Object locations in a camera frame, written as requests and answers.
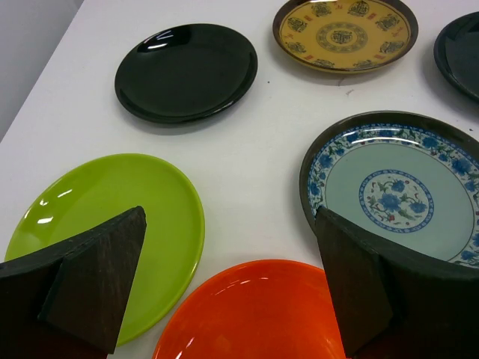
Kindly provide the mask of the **orange plate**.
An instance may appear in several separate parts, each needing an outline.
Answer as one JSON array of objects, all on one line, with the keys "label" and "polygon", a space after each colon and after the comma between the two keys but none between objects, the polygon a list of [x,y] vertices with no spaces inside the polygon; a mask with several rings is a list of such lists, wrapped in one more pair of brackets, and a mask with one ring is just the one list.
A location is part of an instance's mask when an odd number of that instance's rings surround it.
[{"label": "orange plate", "polygon": [[154,358],[344,358],[325,272],[255,260],[201,284],[165,326]]}]

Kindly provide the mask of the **lime green plate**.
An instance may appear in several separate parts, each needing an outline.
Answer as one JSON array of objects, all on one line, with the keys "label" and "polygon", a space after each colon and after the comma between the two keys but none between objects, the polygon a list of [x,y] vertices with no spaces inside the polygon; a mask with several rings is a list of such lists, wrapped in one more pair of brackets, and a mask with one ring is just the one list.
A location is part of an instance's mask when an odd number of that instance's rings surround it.
[{"label": "lime green plate", "polygon": [[142,206],[147,228],[118,337],[142,335],[179,301],[198,267],[204,211],[188,177],[169,162],[139,153],[104,156],[69,171],[30,205],[5,258],[13,260]]}]

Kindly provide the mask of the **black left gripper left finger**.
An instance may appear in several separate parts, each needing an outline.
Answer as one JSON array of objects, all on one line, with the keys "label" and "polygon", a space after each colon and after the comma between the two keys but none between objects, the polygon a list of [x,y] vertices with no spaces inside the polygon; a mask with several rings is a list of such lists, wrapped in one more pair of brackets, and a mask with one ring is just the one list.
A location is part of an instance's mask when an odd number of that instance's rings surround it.
[{"label": "black left gripper left finger", "polygon": [[146,232],[136,206],[1,264],[2,358],[107,358]]}]

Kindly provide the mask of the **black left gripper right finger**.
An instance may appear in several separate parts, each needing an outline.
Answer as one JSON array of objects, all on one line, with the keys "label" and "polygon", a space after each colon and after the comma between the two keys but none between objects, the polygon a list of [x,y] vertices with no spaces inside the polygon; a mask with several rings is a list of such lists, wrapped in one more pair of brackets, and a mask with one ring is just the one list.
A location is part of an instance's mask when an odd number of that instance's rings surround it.
[{"label": "black left gripper right finger", "polygon": [[477,358],[478,270],[317,210],[316,236],[349,358]]}]

